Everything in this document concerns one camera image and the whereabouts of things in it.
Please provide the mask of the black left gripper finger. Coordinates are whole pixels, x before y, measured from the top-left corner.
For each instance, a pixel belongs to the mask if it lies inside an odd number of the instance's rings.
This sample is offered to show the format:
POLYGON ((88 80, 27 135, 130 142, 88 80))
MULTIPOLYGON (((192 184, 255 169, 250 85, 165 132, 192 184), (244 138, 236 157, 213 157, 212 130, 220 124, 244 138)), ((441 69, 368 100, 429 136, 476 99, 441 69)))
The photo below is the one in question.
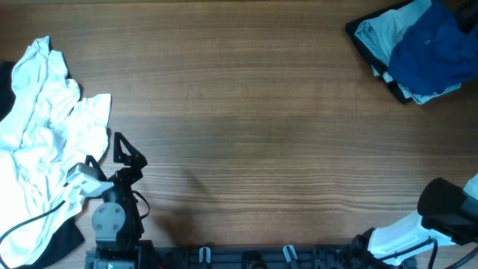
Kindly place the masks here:
POLYGON ((92 167, 97 172, 98 180, 100 182, 106 182, 108 180, 106 175, 102 171, 102 168, 100 167, 98 161, 92 155, 87 155, 86 158, 85 158, 84 163, 87 166, 92 167))
POLYGON ((114 162, 122 164, 144 164, 140 153, 120 132, 114 133, 114 162))

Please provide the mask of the blue t-shirt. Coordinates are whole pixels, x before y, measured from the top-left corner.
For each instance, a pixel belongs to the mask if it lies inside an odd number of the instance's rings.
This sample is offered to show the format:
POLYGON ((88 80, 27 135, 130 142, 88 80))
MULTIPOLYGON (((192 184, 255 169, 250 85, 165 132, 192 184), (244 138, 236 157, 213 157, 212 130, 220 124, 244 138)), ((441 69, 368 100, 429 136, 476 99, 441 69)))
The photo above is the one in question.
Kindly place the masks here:
POLYGON ((435 1, 391 53, 389 74, 420 95, 477 79, 477 26, 435 1))

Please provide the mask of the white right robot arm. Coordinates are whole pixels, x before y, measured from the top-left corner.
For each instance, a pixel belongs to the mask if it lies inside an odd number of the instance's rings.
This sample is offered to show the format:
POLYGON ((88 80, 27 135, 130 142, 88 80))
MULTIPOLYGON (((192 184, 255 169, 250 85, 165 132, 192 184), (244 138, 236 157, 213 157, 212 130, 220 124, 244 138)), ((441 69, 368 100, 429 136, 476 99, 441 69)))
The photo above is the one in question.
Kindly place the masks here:
POLYGON ((477 178, 460 188, 443 178, 423 190, 415 211, 389 226, 371 228, 346 245, 243 249, 155 248, 140 241, 108 268, 416 268, 415 256, 439 247, 477 242, 477 178))

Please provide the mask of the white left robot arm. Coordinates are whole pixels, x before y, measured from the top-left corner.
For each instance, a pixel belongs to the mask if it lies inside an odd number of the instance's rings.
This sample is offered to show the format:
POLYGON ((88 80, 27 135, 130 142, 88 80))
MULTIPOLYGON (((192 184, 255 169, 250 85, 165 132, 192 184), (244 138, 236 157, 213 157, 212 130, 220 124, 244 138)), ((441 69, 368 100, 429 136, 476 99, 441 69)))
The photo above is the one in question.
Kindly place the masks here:
POLYGON ((137 203, 142 197, 131 186, 143 177, 142 169, 147 165, 140 153, 120 153, 115 162, 124 164, 110 178, 100 175, 99 192, 103 203, 93 213, 92 227, 95 231, 96 248, 87 253, 86 269, 109 268, 153 268, 156 262, 151 241, 142 240, 144 233, 137 203))

